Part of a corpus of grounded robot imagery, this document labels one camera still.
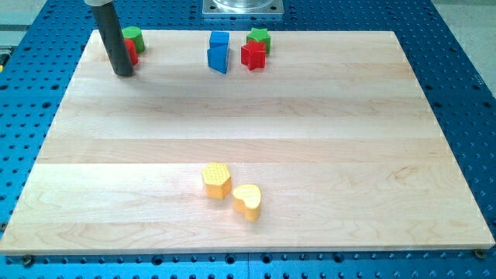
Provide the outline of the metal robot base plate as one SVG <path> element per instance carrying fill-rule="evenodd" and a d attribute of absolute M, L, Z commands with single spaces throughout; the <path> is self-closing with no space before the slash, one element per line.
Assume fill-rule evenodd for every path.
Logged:
<path fill-rule="evenodd" d="M 204 16 L 282 15 L 283 0 L 203 0 Z"/>

